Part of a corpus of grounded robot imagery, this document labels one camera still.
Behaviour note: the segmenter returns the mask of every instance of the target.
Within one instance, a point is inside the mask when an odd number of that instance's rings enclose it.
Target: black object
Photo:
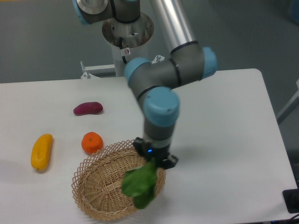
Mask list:
[[[245,224],[298,224],[298,219],[284,219],[284,220],[273,220],[258,223],[245,223]]]
[[[170,145],[163,148],[153,148],[150,142],[145,143],[143,139],[136,138],[133,142],[133,146],[137,153],[144,157],[146,161],[150,161],[151,158],[155,158],[157,167],[163,169],[170,169],[176,166],[178,158],[169,153]]]
[[[290,213],[299,213],[299,189],[284,190],[282,192],[285,204]]]
[[[120,37],[120,42],[119,42],[119,48],[120,48],[120,50],[123,49],[123,47],[122,47],[122,40],[123,40],[123,38]],[[122,56],[121,58],[122,58],[122,61],[126,64],[127,63],[126,57]]]

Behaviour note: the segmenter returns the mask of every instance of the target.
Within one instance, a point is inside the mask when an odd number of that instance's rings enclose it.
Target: gray floor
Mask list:
[[[211,46],[220,70],[257,68],[277,113],[296,92],[299,26],[287,0],[183,0],[196,37]],[[169,53],[149,0],[142,11],[155,24],[149,55]],[[0,3],[0,83],[76,79],[86,66],[111,64],[102,23],[82,26],[71,0]],[[280,126],[292,160],[299,162],[299,109]]]

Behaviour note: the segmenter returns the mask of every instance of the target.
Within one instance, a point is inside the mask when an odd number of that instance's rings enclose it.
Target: purple sweet potato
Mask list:
[[[102,104],[98,102],[87,102],[80,104],[74,109],[74,114],[85,115],[85,114],[98,114],[103,110]]]

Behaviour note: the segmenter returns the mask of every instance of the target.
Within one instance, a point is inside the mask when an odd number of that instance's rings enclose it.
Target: robotic arm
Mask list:
[[[178,162],[169,152],[179,116],[179,99],[172,89],[213,75],[217,58],[210,48],[199,46],[180,0],[151,0],[151,4],[171,58],[159,63],[145,57],[123,60],[122,74],[144,114],[143,138],[136,138],[133,145],[140,156],[148,161],[154,157],[159,167],[168,169]],[[111,23],[112,33],[118,35],[112,40],[120,49],[134,49],[150,38],[139,0],[74,0],[74,6],[82,22],[113,18],[118,26]]]

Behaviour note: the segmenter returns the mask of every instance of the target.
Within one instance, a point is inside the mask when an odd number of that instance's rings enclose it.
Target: orange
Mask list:
[[[95,132],[85,134],[81,142],[83,150],[88,154],[96,153],[103,145],[103,139]]]

